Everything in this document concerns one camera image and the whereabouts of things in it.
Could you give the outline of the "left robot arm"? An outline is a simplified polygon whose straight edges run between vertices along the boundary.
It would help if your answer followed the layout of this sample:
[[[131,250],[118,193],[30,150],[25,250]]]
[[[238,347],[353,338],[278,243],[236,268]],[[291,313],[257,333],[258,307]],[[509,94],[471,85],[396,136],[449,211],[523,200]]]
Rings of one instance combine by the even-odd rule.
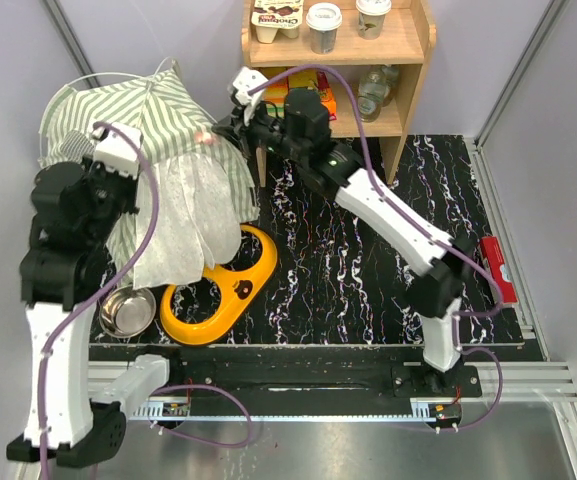
[[[97,394],[88,391],[89,333],[108,290],[105,244],[120,216],[135,212],[136,193],[133,172],[112,171],[89,155],[36,177],[36,214],[19,267],[33,393],[26,426],[6,447],[10,461],[82,469],[109,460],[156,389],[173,395],[184,386],[179,365],[145,354]]]

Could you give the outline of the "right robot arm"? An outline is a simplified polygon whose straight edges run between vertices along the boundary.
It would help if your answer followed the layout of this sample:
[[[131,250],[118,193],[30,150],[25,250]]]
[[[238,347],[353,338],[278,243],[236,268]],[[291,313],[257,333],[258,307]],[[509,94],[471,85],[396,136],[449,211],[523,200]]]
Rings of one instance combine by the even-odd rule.
[[[302,181],[369,225],[411,267],[414,279],[406,300],[422,320],[422,375],[425,388],[444,396],[459,382],[460,353],[453,339],[454,318],[471,267],[472,245],[425,222],[373,173],[360,155],[333,139],[328,110],[312,90],[289,92],[284,115],[268,112],[261,95],[231,95],[231,114],[213,131],[244,155],[258,150],[292,161]]]

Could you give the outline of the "green striped pet tent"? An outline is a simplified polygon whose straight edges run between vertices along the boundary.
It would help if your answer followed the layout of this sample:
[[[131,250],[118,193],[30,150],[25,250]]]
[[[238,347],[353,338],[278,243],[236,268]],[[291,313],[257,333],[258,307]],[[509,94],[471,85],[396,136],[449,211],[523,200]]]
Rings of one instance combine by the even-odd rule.
[[[39,133],[43,167],[78,162],[92,152],[94,122],[120,123],[142,134],[142,152],[157,182],[154,234],[123,286],[188,285],[207,267],[234,259],[241,224],[259,216],[246,160],[212,133],[212,121],[174,69],[79,90],[64,85],[46,106]]]

